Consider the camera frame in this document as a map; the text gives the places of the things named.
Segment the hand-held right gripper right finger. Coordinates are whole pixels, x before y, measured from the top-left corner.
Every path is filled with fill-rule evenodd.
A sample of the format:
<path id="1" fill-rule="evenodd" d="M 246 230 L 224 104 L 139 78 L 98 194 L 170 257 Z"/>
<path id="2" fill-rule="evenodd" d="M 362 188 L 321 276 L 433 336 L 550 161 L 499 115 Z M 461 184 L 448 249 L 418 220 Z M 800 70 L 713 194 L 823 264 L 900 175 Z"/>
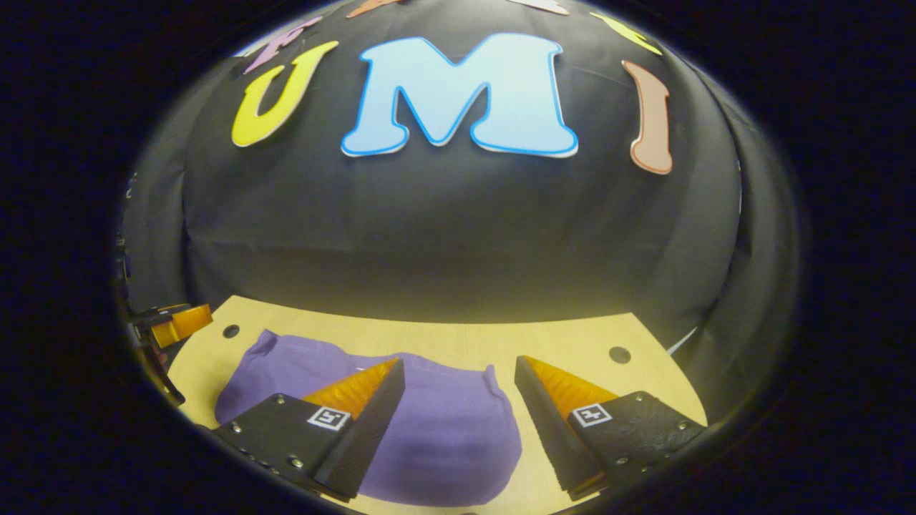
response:
<path id="1" fill-rule="evenodd" d="M 572 501 L 634 488 L 706 430 L 648 392 L 619 396 L 529 355 L 517 357 L 515 384 Z"/>

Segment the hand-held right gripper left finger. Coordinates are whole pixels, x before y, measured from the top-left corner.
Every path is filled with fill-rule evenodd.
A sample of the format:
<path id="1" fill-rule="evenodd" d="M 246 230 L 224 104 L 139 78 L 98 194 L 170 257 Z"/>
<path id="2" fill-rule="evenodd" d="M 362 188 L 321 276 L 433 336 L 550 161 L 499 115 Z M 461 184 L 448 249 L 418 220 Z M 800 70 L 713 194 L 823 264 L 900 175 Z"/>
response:
<path id="1" fill-rule="evenodd" d="M 304 398 L 273 394 L 213 433 L 297 488 L 348 502 L 358 495 L 405 389 L 403 360 L 389 359 Z"/>

